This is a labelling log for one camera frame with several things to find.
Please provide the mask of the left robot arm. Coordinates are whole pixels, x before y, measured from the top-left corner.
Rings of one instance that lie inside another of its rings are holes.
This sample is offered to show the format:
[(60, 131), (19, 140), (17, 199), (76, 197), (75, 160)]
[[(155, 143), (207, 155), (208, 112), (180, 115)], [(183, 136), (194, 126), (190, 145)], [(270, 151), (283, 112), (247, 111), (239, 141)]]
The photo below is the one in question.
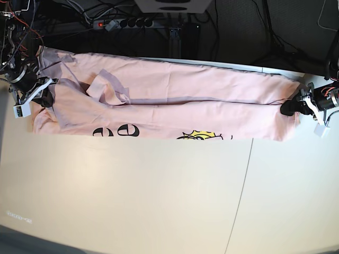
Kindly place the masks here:
[(300, 88), (292, 99), (285, 101), (280, 107), (280, 113), (293, 116), (295, 113), (311, 115), (317, 121), (314, 133), (324, 137), (330, 130), (331, 117), (338, 110), (326, 115), (328, 110), (338, 107), (338, 60), (333, 57), (325, 61), (324, 79), (332, 82), (322, 87), (314, 87), (313, 83)]

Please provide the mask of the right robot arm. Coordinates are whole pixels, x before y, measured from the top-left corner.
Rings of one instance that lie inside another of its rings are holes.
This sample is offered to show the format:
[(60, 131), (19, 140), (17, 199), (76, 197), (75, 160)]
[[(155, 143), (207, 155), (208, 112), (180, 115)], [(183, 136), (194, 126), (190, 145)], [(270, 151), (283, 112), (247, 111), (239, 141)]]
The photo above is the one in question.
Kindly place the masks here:
[(16, 118), (31, 115), (31, 102), (52, 107), (49, 86), (59, 81), (40, 75), (38, 56), (44, 48), (35, 55), (25, 53), (24, 43), (31, 32), (42, 38), (33, 28), (37, 8), (36, 1), (1, 1), (1, 81), (9, 84)]

